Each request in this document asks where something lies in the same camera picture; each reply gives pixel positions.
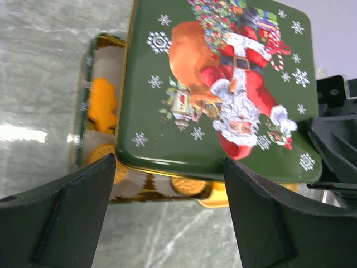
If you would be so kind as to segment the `green square cookie tin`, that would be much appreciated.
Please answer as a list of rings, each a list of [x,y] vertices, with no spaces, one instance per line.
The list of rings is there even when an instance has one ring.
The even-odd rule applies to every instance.
[[[69,169],[77,171],[115,153],[114,138],[120,97],[125,41],[100,33],[82,58],[74,132],[69,139]],[[131,170],[117,162],[110,203],[144,203],[196,199],[208,207],[221,196],[216,183],[176,179]]]

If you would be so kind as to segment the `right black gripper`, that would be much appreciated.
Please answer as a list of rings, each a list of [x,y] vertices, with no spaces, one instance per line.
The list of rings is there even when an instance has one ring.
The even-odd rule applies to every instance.
[[[307,187],[331,191],[343,208],[356,208],[356,78],[342,75],[317,84],[319,116],[308,122],[308,135],[321,156],[322,174]]]

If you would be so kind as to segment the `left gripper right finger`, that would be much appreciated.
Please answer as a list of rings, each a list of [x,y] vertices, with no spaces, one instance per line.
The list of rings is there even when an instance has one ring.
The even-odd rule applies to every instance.
[[[304,197],[230,158],[224,181],[243,267],[356,266],[356,211]]]

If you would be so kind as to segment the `orange fish cookie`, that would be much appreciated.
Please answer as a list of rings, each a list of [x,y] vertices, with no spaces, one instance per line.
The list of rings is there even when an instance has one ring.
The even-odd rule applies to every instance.
[[[116,125],[114,110],[117,105],[115,87],[104,78],[92,82],[88,117],[94,122],[97,131],[106,132]]]

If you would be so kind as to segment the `yellow serving tray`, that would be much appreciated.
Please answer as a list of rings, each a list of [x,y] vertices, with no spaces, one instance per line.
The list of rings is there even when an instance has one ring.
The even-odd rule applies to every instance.
[[[198,201],[205,208],[224,208],[229,206],[224,183],[213,183],[213,189],[207,199]]]

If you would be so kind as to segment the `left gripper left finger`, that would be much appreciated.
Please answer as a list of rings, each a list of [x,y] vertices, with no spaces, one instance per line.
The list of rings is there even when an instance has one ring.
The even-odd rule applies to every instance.
[[[1,199],[1,267],[91,267],[115,176],[109,154]]]

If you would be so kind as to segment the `orange flower cookie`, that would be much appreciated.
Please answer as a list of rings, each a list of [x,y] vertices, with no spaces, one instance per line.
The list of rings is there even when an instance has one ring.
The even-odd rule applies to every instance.
[[[187,196],[197,195],[207,186],[205,181],[185,178],[172,178],[171,184],[178,193]]]

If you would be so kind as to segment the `gold tin lid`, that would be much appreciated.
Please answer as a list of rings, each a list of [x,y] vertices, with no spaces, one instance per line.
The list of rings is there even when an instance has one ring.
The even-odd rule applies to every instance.
[[[116,153],[154,174],[221,181],[227,158],[312,183],[318,115],[310,20],[276,1],[135,1]]]

